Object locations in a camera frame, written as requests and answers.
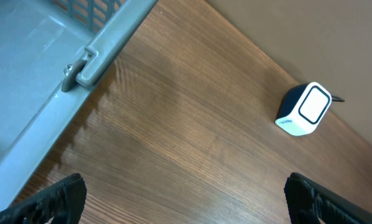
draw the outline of wooden table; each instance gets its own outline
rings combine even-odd
[[[160,0],[17,200],[79,172],[82,223],[289,223],[300,172],[372,212],[366,141],[275,126],[296,84],[205,1]]]

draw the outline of small white box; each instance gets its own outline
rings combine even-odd
[[[317,82],[295,86],[283,97],[275,123],[293,136],[310,134],[331,101],[331,94]]]

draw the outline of black cable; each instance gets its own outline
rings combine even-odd
[[[331,101],[333,102],[345,102],[343,98],[331,95]]]

